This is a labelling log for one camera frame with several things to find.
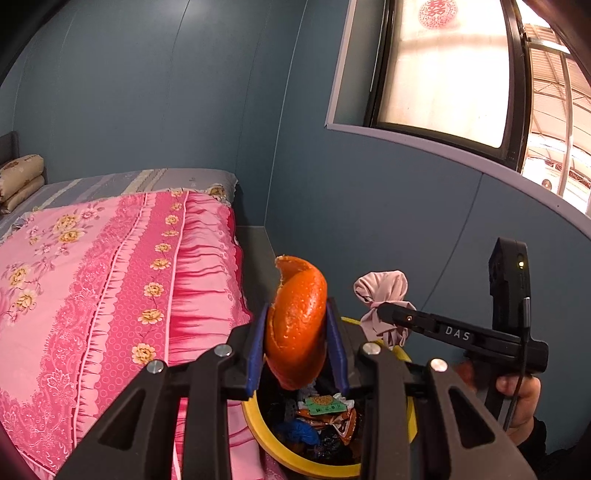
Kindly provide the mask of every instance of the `metal bolt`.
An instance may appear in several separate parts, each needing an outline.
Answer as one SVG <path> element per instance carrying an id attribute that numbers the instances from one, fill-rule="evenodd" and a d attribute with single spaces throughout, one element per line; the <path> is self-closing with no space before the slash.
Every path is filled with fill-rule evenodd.
<path id="1" fill-rule="evenodd" d="M 444 372 L 447 370 L 447 362 L 445 360 L 441 360 L 440 358 L 434 358 L 431 360 L 431 368 L 436 372 Z"/>
<path id="2" fill-rule="evenodd" d="M 222 343 L 213 349 L 213 353 L 217 356 L 229 356 L 232 353 L 232 347 L 226 343 Z"/>
<path id="3" fill-rule="evenodd" d="M 367 342 L 363 344 L 363 351 L 368 355 L 377 355 L 381 350 L 377 343 Z"/>
<path id="4" fill-rule="evenodd" d="M 152 360 L 148 366 L 148 372 L 151 374 L 159 374 L 164 370 L 164 362 L 162 360 Z"/>

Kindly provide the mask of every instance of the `window sill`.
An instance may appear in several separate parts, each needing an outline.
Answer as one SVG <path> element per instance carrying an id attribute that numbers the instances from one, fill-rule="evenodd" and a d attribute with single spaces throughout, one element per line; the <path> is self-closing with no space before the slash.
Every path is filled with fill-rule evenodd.
<path id="1" fill-rule="evenodd" d="M 385 140 L 399 145 L 406 145 L 407 147 L 423 150 L 448 160 L 455 161 L 466 167 L 473 168 L 474 170 L 500 180 L 547 206 L 577 228 L 582 234 L 586 235 L 587 238 L 591 239 L 591 219 L 583 212 L 569 204 L 566 200 L 558 197 L 556 194 L 546 190 L 531 180 L 526 179 L 516 171 L 510 170 L 496 162 L 450 145 L 398 132 L 329 122 L 326 124 L 326 129 L 355 135 L 364 135 L 366 137 L 377 138 L 379 140 Z"/>

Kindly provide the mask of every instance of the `hand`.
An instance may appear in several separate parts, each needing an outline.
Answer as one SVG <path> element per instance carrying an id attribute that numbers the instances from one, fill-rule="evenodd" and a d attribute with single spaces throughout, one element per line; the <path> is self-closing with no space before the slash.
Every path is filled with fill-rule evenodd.
<path id="1" fill-rule="evenodd" d="M 474 365 L 467 361 L 455 368 L 460 378 L 475 393 L 476 385 L 474 380 Z M 496 380 L 496 389 L 502 394 L 512 397 L 517 387 L 519 376 L 511 375 L 499 377 Z M 534 413 L 540 400 L 541 383 L 536 377 L 525 376 L 519 389 L 519 399 L 515 406 L 515 412 L 507 435 L 516 445 L 527 440 L 534 429 Z"/>

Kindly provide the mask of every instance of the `pink cloth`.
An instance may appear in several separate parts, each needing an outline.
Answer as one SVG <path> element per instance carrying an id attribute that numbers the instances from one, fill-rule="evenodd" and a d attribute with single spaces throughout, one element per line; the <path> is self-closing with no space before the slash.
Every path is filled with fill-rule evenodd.
<path id="1" fill-rule="evenodd" d="M 369 312 L 361 318 L 361 328 L 369 341 L 383 340 L 391 350 L 395 345 L 404 346 L 409 331 L 380 321 L 377 308 L 384 302 L 395 303 L 402 307 L 416 310 L 409 301 L 402 299 L 408 290 L 408 281 L 404 273 L 370 272 L 359 278 L 353 285 L 357 297 L 369 306 Z"/>
<path id="2" fill-rule="evenodd" d="M 150 360 L 192 360 L 249 321 L 233 234 L 228 207 L 172 191 L 36 212 L 0 247 L 0 361 L 14 366 L 0 420 L 41 479 Z M 273 478 L 239 404 L 228 416 L 233 477 Z"/>

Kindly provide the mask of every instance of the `black window frame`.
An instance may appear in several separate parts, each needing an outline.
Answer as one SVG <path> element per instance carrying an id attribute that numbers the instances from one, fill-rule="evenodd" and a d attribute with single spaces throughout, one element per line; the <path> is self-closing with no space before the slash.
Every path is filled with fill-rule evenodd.
<path id="1" fill-rule="evenodd" d="M 456 135 L 378 121 L 389 60 L 397 54 L 396 41 L 393 36 L 394 32 L 400 31 L 397 22 L 401 18 L 403 1 L 385 0 L 374 76 L 363 125 L 435 140 L 486 157 L 511 170 L 521 172 L 527 150 L 527 137 L 530 133 L 532 78 L 530 49 L 517 3 L 514 0 L 498 0 L 501 2 L 505 17 L 509 45 L 509 98 L 503 140 L 499 148 L 494 148 Z"/>

